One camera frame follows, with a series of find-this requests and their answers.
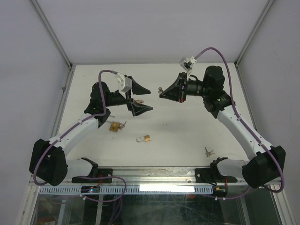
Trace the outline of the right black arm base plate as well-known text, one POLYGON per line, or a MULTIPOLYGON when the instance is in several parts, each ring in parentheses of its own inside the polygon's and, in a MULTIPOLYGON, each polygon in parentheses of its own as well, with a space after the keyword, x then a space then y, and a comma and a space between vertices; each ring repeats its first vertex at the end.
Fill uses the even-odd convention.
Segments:
POLYGON ((214 172, 211 168, 196 168, 195 169, 196 183, 209 183, 217 185, 218 183, 237 183, 238 180, 232 176, 223 176, 218 172, 214 172))

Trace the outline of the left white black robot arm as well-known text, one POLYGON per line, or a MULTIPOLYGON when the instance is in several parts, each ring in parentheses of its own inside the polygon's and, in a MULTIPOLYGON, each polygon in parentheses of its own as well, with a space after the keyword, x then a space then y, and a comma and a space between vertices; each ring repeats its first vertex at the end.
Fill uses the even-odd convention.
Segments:
POLYGON ((29 172, 36 185, 59 185, 66 177, 74 181, 93 182, 101 177, 98 164, 86 157, 67 160, 71 150, 89 133, 97 131, 111 115, 110 106, 126 105, 133 116, 151 111, 153 108, 138 103, 132 95, 148 95, 147 88, 139 85, 131 76, 112 71, 118 88, 111 92, 103 81, 93 84, 90 102, 80 118, 64 133, 49 140, 39 139, 34 143, 29 172))

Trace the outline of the large brass padlock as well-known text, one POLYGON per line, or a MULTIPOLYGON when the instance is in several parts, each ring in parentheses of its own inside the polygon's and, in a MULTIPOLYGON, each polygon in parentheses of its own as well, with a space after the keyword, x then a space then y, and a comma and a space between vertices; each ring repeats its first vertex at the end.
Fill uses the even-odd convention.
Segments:
POLYGON ((109 131, 117 133, 119 131, 120 123, 115 121, 106 121, 106 123, 109 123, 109 131))

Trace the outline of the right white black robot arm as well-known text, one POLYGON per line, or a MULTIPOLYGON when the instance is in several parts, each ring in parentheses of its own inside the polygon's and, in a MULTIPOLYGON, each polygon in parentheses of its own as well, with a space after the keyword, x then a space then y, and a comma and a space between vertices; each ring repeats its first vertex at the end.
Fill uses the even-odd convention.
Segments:
POLYGON ((206 68, 203 80, 194 75, 179 73, 159 97, 183 103, 187 96, 202 97, 206 110, 221 122, 235 137, 248 158, 245 160, 219 157, 210 164, 210 177, 221 181, 226 176, 242 178, 252 188, 265 187, 276 178, 283 177, 286 152, 273 146, 244 121, 232 97, 224 91, 225 77, 219 66, 206 68))

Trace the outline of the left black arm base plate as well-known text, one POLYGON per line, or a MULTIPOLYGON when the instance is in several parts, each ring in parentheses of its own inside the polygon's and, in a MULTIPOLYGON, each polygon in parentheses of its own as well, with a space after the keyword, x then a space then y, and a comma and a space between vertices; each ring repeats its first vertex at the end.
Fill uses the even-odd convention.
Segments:
POLYGON ((93 173, 90 173, 84 178, 82 177, 73 177, 71 179, 72 183, 90 183, 90 184, 111 184, 112 183, 112 168, 98 168, 93 173))

